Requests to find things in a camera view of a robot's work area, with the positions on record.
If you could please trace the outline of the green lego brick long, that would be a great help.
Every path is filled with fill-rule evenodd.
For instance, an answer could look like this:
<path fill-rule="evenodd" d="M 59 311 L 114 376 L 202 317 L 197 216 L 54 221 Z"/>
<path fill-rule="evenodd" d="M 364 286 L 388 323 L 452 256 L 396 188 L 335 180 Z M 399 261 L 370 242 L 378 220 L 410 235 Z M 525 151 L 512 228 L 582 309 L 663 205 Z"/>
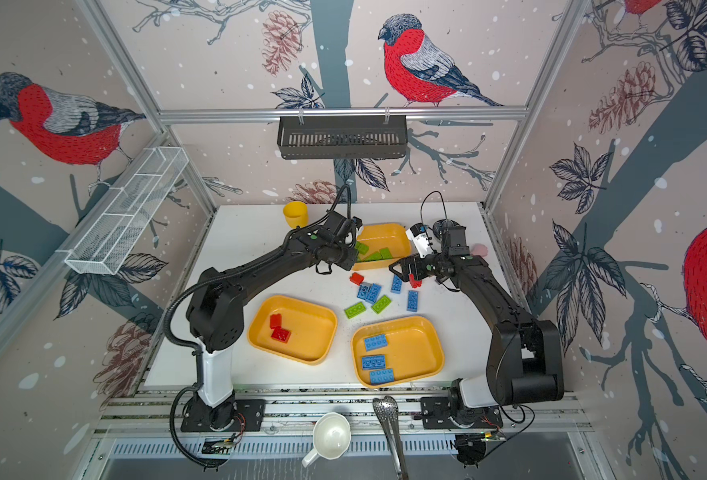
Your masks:
<path fill-rule="evenodd" d="M 357 252 L 359 252 L 359 255 L 365 255 L 367 252 L 369 252 L 369 246 L 365 243 L 357 242 L 355 244 L 355 249 L 357 249 Z"/>

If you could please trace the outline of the blue lego brick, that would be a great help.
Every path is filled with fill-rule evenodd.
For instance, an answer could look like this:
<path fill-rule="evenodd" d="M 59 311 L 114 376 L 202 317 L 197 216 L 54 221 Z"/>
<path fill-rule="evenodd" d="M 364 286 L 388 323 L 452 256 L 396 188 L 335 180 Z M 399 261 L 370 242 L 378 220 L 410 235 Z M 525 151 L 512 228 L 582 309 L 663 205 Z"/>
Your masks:
<path fill-rule="evenodd" d="M 400 294 L 403 289 L 403 280 L 399 276 L 393 276 L 393 281 L 391 282 L 391 293 Z"/>
<path fill-rule="evenodd" d="M 417 313 L 419 311 L 419 292 L 409 290 L 407 292 L 407 312 Z"/>
<path fill-rule="evenodd" d="M 381 296 L 381 285 L 377 283 L 363 282 L 357 290 L 357 298 L 369 304 L 375 304 L 379 296 Z"/>
<path fill-rule="evenodd" d="M 387 343 L 387 336 L 381 334 L 365 338 L 365 340 L 363 340 L 363 345 L 365 345 L 365 351 L 371 352 L 381 348 L 386 348 L 389 343 Z"/>
<path fill-rule="evenodd" d="M 383 355 L 368 355 L 361 358 L 361 368 L 363 370 L 383 370 L 385 366 L 385 356 Z"/>

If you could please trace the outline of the small red lego brick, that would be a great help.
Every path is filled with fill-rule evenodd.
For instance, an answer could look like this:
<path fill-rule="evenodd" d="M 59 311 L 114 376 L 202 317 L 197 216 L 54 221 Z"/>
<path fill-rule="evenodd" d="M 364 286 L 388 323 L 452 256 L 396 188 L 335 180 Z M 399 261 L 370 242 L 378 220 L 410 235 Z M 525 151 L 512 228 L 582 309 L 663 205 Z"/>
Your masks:
<path fill-rule="evenodd" d="M 282 327 L 282 319 L 283 317 L 281 314 L 272 314 L 270 317 L 270 328 L 271 330 L 276 330 L 278 328 Z"/>

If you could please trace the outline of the blue lego brick low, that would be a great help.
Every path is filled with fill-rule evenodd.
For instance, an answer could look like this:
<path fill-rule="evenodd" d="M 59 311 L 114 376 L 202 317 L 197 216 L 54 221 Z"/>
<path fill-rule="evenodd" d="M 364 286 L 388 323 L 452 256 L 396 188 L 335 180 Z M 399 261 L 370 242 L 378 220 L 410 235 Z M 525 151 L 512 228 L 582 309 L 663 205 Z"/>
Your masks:
<path fill-rule="evenodd" d="M 369 383 L 371 385 L 383 385 L 395 381 L 393 369 L 380 369 L 369 372 Z"/>

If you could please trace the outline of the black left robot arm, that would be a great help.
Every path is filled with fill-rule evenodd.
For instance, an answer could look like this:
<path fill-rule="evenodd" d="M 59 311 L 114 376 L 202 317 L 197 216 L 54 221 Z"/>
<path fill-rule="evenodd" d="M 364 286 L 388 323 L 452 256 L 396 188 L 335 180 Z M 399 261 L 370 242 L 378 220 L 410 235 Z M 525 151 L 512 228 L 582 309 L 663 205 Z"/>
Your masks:
<path fill-rule="evenodd" d="M 322 219 L 292 229 L 279 247 L 245 265 L 207 269 L 166 310 L 161 320 L 165 338 L 190 348 L 195 358 L 196 382 L 188 390 L 193 406 L 207 414 L 207 428 L 223 430 L 236 417 L 231 361 L 233 346 L 245 330 L 245 306 L 284 278 L 311 267 L 320 275 L 330 275 L 335 266 L 353 269 L 363 221 L 353 216 L 352 206 L 351 188 L 340 187 Z"/>

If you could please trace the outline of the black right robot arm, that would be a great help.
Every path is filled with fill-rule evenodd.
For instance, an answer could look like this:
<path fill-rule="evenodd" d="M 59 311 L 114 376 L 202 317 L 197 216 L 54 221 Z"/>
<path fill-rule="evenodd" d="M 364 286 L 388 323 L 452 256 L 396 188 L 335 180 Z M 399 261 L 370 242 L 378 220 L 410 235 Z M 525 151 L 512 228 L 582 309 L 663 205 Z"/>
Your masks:
<path fill-rule="evenodd" d="M 559 401 L 565 395 L 559 331 L 539 320 L 501 286 L 489 263 L 473 255 L 465 226 L 451 220 L 437 224 L 441 249 L 435 250 L 423 223 L 406 232 L 417 252 L 389 266 L 403 282 L 429 277 L 451 281 L 451 292 L 475 305 L 491 331 L 485 373 L 459 378 L 449 390 L 449 415 L 461 426 L 475 423 L 493 407 Z"/>

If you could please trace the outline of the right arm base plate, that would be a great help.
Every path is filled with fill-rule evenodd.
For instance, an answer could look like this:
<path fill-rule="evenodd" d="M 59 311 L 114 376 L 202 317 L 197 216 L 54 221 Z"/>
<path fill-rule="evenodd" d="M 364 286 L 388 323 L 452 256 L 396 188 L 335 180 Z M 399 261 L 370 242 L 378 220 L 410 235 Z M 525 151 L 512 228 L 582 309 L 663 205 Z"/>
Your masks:
<path fill-rule="evenodd" d="M 419 419 L 425 430 L 503 428 L 499 408 L 469 408 L 449 397 L 422 397 L 419 400 Z"/>

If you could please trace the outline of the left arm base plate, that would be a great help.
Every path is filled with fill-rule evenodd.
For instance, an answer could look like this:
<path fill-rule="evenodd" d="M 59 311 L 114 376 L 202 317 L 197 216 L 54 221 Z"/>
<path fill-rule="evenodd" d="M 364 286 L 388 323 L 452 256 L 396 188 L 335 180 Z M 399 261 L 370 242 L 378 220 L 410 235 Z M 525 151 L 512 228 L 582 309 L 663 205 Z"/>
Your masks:
<path fill-rule="evenodd" d="M 210 407 L 197 395 L 183 409 L 183 432 L 258 432 L 265 416 L 263 399 L 227 399 L 218 407 Z"/>

